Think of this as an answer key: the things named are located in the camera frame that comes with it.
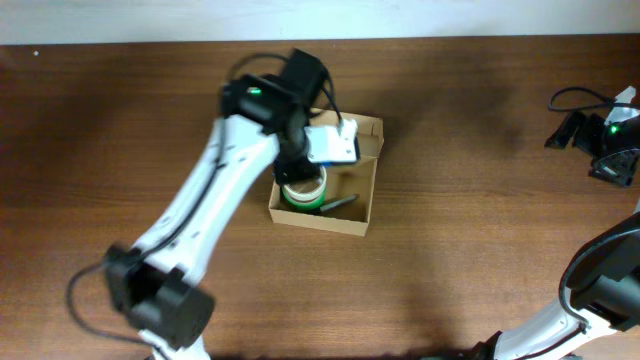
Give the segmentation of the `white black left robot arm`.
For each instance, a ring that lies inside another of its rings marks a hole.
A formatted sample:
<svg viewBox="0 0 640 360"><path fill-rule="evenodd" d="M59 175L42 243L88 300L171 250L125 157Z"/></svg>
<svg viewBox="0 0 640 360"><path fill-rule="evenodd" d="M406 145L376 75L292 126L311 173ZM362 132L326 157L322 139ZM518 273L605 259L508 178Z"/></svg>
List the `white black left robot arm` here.
<svg viewBox="0 0 640 360"><path fill-rule="evenodd" d="M278 185L288 185L360 157L354 122L310 123L317 97L334 97L321 60L295 49L277 74L237 73L259 57L230 70L206 148L162 216L130 249L112 245L98 266L113 307L154 359L208 358L202 333L215 301L198 285L221 233L267 167Z"/></svg>

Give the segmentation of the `black white marker pen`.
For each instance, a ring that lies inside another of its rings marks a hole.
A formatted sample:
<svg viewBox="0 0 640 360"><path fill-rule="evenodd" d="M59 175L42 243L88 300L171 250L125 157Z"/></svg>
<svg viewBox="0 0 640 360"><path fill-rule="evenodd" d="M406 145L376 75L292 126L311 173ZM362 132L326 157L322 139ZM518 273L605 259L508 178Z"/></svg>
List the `black white marker pen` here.
<svg viewBox="0 0 640 360"><path fill-rule="evenodd" d="M340 208L342 206L351 204L351 203L355 202L358 198L359 198L358 194L352 194L352 195L346 196L344 198L340 198L340 199L336 199L336 200L327 202L326 204L323 204L320 207L311 210L310 213L313 214L313 215L325 214L325 213L331 212L331 211L333 211L333 210L335 210L337 208Z"/></svg>

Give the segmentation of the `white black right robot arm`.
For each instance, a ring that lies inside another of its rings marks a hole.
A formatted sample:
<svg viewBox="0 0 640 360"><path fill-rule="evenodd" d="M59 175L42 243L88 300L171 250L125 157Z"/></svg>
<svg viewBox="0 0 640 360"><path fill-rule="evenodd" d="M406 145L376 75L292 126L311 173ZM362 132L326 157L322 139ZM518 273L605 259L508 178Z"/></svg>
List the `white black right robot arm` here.
<svg viewBox="0 0 640 360"><path fill-rule="evenodd" d="M629 86L596 103L562 109L565 118L546 140L591 158L592 178L627 188L639 174L639 106ZM579 347L639 324L639 215L583 245L561 275L553 302L523 325L498 331L464 353L476 360L572 359Z"/></svg>

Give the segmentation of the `brown cardboard box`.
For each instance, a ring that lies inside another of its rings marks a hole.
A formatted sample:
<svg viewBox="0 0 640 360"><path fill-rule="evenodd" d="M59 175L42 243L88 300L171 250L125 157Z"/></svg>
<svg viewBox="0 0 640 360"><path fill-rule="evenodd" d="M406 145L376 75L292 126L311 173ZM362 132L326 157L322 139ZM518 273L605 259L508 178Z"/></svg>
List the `brown cardboard box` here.
<svg viewBox="0 0 640 360"><path fill-rule="evenodd" d="M381 118L341 113L345 120L358 123L357 139L360 160L351 166L327 169L326 201L332 202L357 195L353 202L319 215L295 211L285 200L281 188L273 183L268 203L274 223L364 236L371 218L378 158L384 144Z"/></svg>

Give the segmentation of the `green tape roll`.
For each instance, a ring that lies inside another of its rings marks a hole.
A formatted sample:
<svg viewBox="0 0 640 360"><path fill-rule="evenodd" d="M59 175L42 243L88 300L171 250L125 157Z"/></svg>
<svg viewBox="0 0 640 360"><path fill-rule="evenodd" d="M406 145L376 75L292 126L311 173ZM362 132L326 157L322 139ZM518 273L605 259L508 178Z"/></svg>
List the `green tape roll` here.
<svg viewBox="0 0 640 360"><path fill-rule="evenodd" d="M287 193L281 193L284 201L297 211L311 211L319 209L325 202L326 195L321 194L318 197L309 201L300 201L292 198Z"/></svg>

